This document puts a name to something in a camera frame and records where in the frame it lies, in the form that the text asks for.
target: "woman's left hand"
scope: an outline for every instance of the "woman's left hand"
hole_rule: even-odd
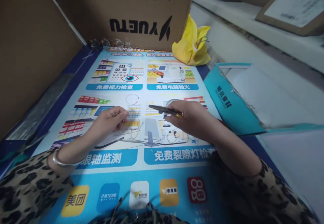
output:
[[[120,106],[104,110],[84,134],[84,137],[91,142],[100,143],[111,132],[120,130],[122,124],[127,121],[128,115],[128,111]]]

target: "blue app icon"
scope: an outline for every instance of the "blue app icon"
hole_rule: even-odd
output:
[[[98,212],[105,213],[116,207],[119,200],[119,189],[118,183],[105,183],[102,185],[97,202]]]

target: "app icon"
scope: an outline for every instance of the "app icon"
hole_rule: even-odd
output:
[[[175,179],[162,179],[160,182],[160,202],[162,206],[179,204],[179,189]]]
[[[116,207],[119,200],[119,189],[118,183],[105,183],[102,185],[97,201],[98,212],[105,213]]]
[[[147,181],[133,182],[129,195],[131,209],[145,209],[150,199],[150,187]]]
[[[88,195],[88,185],[81,185],[72,188],[65,200],[61,216],[72,217],[80,215],[84,210],[84,206],[87,202]]]
[[[194,204],[207,201],[207,191],[202,177],[187,178],[190,201]]]

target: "poster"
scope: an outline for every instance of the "poster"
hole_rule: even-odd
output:
[[[88,223],[112,211],[120,197],[120,208],[133,213],[151,202],[190,223],[226,220],[207,164],[215,149],[149,108],[174,99],[197,101],[220,119],[197,68],[171,53],[101,52],[34,154],[80,137],[103,110],[121,106],[127,122],[87,155],[72,174],[75,187],[41,223]]]

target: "fruit illustration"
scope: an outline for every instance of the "fruit illustration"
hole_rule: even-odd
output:
[[[186,71],[186,75],[185,75],[186,77],[194,77],[193,76],[193,72],[191,71],[191,70],[189,70],[189,71]]]
[[[161,72],[161,71],[151,71],[151,72],[147,72],[147,76],[148,77],[160,77],[161,75],[164,75],[164,73]]]

